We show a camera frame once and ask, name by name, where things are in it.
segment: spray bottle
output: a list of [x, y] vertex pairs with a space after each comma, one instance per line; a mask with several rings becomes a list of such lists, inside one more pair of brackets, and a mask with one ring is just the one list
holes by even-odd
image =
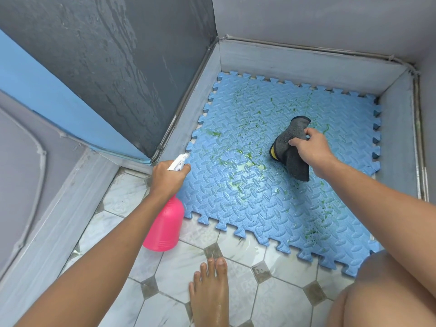
[[[170, 171], [180, 171], [189, 154], [179, 155], [168, 167]], [[157, 215], [143, 246], [153, 251], [167, 251], [179, 241], [180, 229], [185, 214], [182, 202], [174, 195]]]

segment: thigh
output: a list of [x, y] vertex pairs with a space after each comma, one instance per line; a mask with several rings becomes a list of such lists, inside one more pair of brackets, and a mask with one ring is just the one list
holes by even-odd
[[332, 307], [328, 326], [436, 326], [436, 299], [387, 252], [371, 255]]

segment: cleaning cloth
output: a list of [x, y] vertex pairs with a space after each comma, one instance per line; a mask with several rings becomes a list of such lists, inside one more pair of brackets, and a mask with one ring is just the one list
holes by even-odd
[[309, 124], [308, 117], [292, 118], [288, 128], [276, 137], [270, 148], [271, 158], [285, 164], [289, 174], [300, 181], [309, 181], [309, 165], [301, 159], [297, 147], [290, 146], [288, 141], [293, 138], [307, 140], [304, 129]]

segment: interlocking puzzle mat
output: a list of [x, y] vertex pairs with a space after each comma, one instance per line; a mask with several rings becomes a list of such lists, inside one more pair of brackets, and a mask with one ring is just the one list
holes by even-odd
[[192, 134], [188, 174], [178, 198], [191, 211], [201, 214], [208, 225], [237, 227], [235, 235], [251, 231], [262, 245], [279, 242], [277, 250], [335, 269], [346, 264], [344, 273], [356, 276], [363, 260], [379, 243], [342, 203], [330, 185], [310, 169], [310, 181], [297, 181], [286, 167], [272, 160], [269, 148], [297, 115], [305, 115], [327, 137], [333, 153], [343, 162], [373, 175], [380, 169], [379, 106], [374, 96], [344, 94], [325, 87], [301, 87], [271, 78], [220, 73], [209, 103]]

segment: foot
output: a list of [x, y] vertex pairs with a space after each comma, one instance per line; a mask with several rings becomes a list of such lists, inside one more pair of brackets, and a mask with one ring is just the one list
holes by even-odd
[[224, 258], [208, 259], [189, 283], [195, 327], [228, 327], [228, 280]]

